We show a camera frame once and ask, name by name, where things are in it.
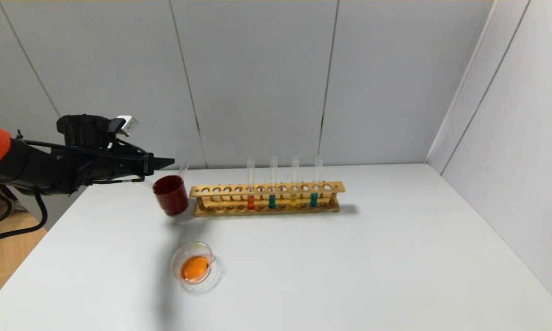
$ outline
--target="white wall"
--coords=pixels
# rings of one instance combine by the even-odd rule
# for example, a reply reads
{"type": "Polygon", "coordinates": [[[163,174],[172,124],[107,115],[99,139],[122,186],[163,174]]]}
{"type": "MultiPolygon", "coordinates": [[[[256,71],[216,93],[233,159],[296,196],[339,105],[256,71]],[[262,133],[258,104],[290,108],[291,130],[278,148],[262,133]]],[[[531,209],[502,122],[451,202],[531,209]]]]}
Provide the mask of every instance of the white wall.
{"type": "Polygon", "coordinates": [[[314,159],[334,0],[173,0],[209,167],[314,159]]]}
{"type": "Polygon", "coordinates": [[[191,167],[227,167],[319,151],[326,164],[424,161],[492,3],[3,5],[61,115],[135,115],[131,142],[191,167]]]}
{"type": "Polygon", "coordinates": [[[552,0],[528,6],[443,175],[552,293],[552,0]]]}
{"type": "Polygon", "coordinates": [[[134,115],[129,142],[205,167],[167,0],[3,5],[61,115],[134,115]]]}
{"type": "Polygon", "coordinates": [[[342,0],[320,154],[423,162],[493,2],[342,0]]]}
{"type": "Polygon", "coordinates": [[[473,58],[427,156],[427,163],[440,174],[478,109],[528,2],[495,0],[473,58]]]}
{"type": "Polygon", "coordinates": [[[33,72],[0,8],[0,128],[11,136],[63,144],[59,115],[33,72]]]}

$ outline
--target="robotic arm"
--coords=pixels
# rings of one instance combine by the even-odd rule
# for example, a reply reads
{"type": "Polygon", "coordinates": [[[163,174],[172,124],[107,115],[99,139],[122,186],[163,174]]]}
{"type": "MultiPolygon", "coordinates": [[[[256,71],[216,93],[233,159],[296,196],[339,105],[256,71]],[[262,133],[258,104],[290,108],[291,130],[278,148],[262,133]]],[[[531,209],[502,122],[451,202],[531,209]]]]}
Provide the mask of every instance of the robotic arm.
{"type": "Polygon", "coordinates": [[[57,120],[57,131],[64,135],[65,145],[24,140],[20,132],[12,139],[0,129],[0,184],[34,194],[41,206],[40,195],[71,194],[82,185],[143,182],[154,170],[174,163],[174,159],[154,157],[119,139],[128,136],[130,121],[125,117],[63,116],[57,120]],[[51,153],[33,146],[49,147],[51,153]],[[137,178],[116,179],[126,176],[137,178]]]}

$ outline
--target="test tube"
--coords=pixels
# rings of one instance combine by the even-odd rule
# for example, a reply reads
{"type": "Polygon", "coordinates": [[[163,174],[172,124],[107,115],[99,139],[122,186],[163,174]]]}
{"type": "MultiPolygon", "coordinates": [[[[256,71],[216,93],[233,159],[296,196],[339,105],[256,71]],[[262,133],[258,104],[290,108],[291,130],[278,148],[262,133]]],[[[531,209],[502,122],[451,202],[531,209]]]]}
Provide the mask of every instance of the test tube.
{"type": "MultiPolygon", "coordinates": [[[[315,159],[315,177],[313,180],[313,190],[318,188],[318,184],[321,180],[321,169],[323,168],[323,157],[317,156],[315,159]]],[[[311,207],[316,207],[316,199],[318,193],[311,193],[311,207]]]]}
{"type": "Polygon", "coordinates": [[[250,195],[247,196],[247,209],[255,209],[253,203],[253,191],[255,189],[255,159],[250,157],[247,159],[247,190],[250,195]]]}
{"type": "Polygon", "coordinates": [[[296,190],[299,189],[299,157],[295,156],[293,157],[293,163],[290,165],[290,167],[293,170],[293,179],[291,180],[292,186],[291,190],[293,191],[290,194],[290,206],[296,207],[297,206],[297,193],[295,193],[296,190]]]}
{"type": "MultiPolygon", "coordinates": [[[[270,191],[276,191],[276,172],[278,171],[278,159],[275,156],[270,158],[270,191]]],[[[270,201],[268,202],[268,208],[276,208],[276,194],[270,194],[270,201]]]]}

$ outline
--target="wooden floor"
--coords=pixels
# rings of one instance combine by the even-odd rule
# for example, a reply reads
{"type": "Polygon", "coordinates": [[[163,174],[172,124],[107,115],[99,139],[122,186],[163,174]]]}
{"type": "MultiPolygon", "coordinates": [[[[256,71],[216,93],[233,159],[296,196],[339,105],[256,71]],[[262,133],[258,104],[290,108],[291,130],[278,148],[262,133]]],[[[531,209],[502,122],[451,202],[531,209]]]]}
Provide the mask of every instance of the wooden floor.
{"type": "MultiPolygon", "coordinates": [[[[5,210],[5,203],[0,200],[0,215],[5,210]]],[[[18,228],[28,228],[36,224],[38,221],[30,213],[15,211],[0,222],[0,233],[18,228]]],[[[46,233],[47,231],[42,228],[32,233],[0,239],[0,289],[46,233]]]]}

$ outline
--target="wall seam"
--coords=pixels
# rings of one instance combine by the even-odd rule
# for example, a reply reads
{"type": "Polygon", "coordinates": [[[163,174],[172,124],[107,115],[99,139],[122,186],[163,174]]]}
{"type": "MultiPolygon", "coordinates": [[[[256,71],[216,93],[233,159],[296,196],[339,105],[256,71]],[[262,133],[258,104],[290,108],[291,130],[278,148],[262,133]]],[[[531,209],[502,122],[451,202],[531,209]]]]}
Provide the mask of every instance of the wall seam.
{"type": "Polygon", "coordinates": [[[474,113],[470,117],[470,121],[466,125],[466,128],[462,132],[462,135],[460,136],[458,143],[456,144],[454,150],[452,151],[450,157],[448,158],[448,161],[446,162],[446,165],[444,165],[444,168],[442,169],[442,172],[440,172],[440,175],[444,175],[444,172],[446,171],[447,167],[450,165],[450,161],[452,160],[452,157],[454,156],[455,152],[458,150],[458,147],[460,146],[460,143],[462,142],[463,138],[466,136],[466,132],[470,128],[470,124],[474,120],[474,117],[476,117],[476,113],[478,113],[478,109],[480,109],[480,106],[483,104],[484,98],[487,96],[487,93],[489,92],[491,86],[493,85],[493,81],[495,81],[495,77],[497,77],[497,73],[499,72],[499,69],[501,69],[501,65],[503,64],[503,61],[505,60],[505,57],[507,57],[507,53],[509,52],[509,48],[511,47],[511,44],[513,44],[513,40],[515,39],[515,36],[518,34],[519,27],[522,25],[523,18],[526,16],[526,12],[528,12],[528,7],[530,5],[531,1],[529,0],[526,4],[526,8],[523,9],[522,16],[519,19],[519,22],[517,23],[517,27],[515,27],[515,30],[513,31],[513,35],[511,36],[511,39],[509,40],[509,44],[507,44],[507,48],[505,49],[505,52],[503,53],[503,56],[501,57],[501,60],[499,61],[499,65],[497,65],[497,69],[493,73],[493,77],[491,77],[491,80],[486,88],[484,90],[482,98],[480,98],[480,101],[478,102],[478,105],[476,106],[476,109],[474,110],[474,113]]]}
{"type": "Polygon", "coordinates": [[[35,77],[37,78],[39,84],[41,85],[41,88],[43,89],[43,92],[45,92],[45,95],[47,96],[47,99],[49,100],[49,103],[51,103],[51,106],[53,107],[53,110],[55,110],[55,113],[57,114],[57,117],[61,117],[59,110],[57,107],[55,107],[55,103],[53,102],[53,99],[51,99],[51,96],[49,95],[49,92],[47,92],[47,88],[45,87],[45,84],[43,84],[43,81],[41,80],[41,77],[39,77],[39,73],[37,72],[37,69],[35,69],[35,66],[31,62],[29,55],[27,54],[26,50],[24,49],[24,46],[22,45],[22,42],[20,41],[19,36],[17,35],[17,32],[15,31],[15,28],[11,22],[11,19],[8,17],[8,14],[6,13],[6,10],[4,9],[4,6],[2,5],[2,0],[0,0],[0,10],[2,10],[2,13],[4,14],[4,17],[6,18],[6,21],[8,22],[9,27],[11,28],[11,31],[13,35],[15,36],[15,39],[17,40],[17,43],[22,50],[24,57],[26,58],[26,61],[29,63],[30,68],[33,70],[33,73],[35,74],[35,77]]]}
{"type": "Polygon", "coordinates": [[[321,140],[323,136],[323,123],[325,121],[325,107],[327,105],[327,93],[329,92],[329,78],[331,75],[331,63],[333,61],[333,45],[335,44],[335,32],[337,30],[337,15],[339,14],[339,0],[335,5],[335,19],[333,19],[333,35],[331,36],[331,51],[329,51],[329,67],[327,69],[327,81],[325,83],[325,96],[323,98],[323,112],[321,115],[321,128],[319,130],[319,143],[316,148],[316,154],[321,153],[321,140]]]}
{"type": "Polygon", "coordinates": [[[180,42],[180,35],[178,33],[178,23],[176,21],[176,15],[173,12],[172,0],[167,0],[169,3],[169,11],[172,13],[173,28],[176,31],[176,38],[178,40],[178,48],[180,50],[180,57],[182,58],[182,67],[184,68],[184,75],[186,76],[186,83],[188,84],[188,93],[190,94],[190,102],[192,103],[192,111],[194,112],[194,122],[196,122],[196,129],[198,130],[198,139],[201,142],[202,158],[204,159],[205,167],[208,169],[207,156],[204,153],[204,145],[202,144],[201,127],[198,123],[198,116],[196,115],[196,107],[194,107],[194,98],[192,97],[192,88],[190,88],[190,79],[188,78],[188,71],[186,71],[186,59],[184,59],[184,52],[182,52],[182,43],[180,42]]]}

